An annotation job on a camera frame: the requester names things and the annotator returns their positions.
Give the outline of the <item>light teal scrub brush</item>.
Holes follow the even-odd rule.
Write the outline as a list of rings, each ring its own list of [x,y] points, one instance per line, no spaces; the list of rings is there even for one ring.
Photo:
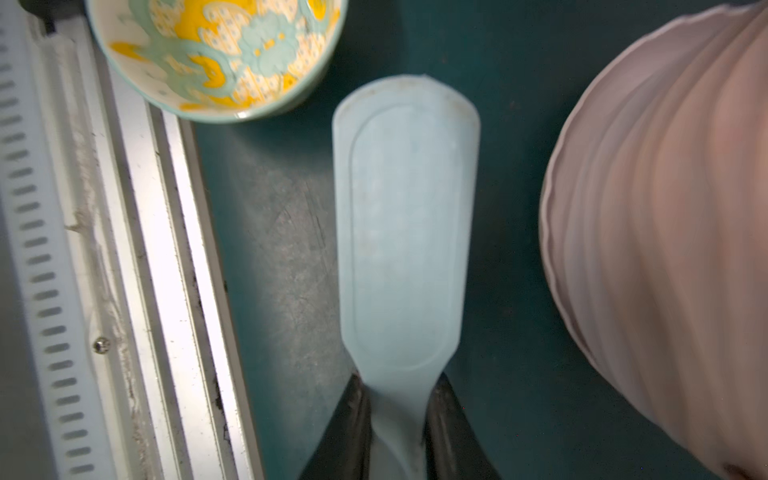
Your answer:
[[[431,392],[457,350],[481,122],[428,76],[364,85],[332,122],[341,335],[369,393],[373,479],[427,475]]]

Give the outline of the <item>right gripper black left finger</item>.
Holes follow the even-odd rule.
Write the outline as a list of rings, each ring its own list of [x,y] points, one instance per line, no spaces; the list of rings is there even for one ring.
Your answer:
[[[300,480],[367,480],[370,466],[371,404],[353,373]]]

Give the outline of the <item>white ceramic pot with mud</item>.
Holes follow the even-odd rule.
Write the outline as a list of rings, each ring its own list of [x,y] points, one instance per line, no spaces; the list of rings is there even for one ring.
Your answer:
[[[765,478],[765,2],[679,17],[594,78],[551,154],[539,239],[593,368],[714,473]]]

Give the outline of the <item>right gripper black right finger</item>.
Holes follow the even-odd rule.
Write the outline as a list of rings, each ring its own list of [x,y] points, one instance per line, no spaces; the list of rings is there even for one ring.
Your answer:
[[[427,476],[434,480],[499,480],[443,373],[426,412]]]

